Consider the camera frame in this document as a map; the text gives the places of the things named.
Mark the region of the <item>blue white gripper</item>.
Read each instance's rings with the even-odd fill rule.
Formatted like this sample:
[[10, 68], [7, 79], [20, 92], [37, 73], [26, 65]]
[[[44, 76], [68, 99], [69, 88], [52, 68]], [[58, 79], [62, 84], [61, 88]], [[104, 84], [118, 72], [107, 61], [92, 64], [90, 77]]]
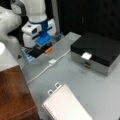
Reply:
[[54, 35], [54, 29], [49, 25], [37, 25], [33, 30], [33, 41], [42, 47], [47, 44]]

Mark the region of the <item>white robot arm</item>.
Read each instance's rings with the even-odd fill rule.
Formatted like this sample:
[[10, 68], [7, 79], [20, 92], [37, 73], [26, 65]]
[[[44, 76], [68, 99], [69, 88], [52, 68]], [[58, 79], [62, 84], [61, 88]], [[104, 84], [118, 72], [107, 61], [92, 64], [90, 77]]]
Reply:
[[[0, 69], [22, 66], [26, 62], [23, 48], [35, 58], [46, 53], [56, 33], [54, 19], [47, 17], [45, 0], [10, 0], [10, 5], [10, 9], [0, 6]], [[21, 28], [23, 47], [10, 35], [21, 25], [22, 16], [28, 18]]]

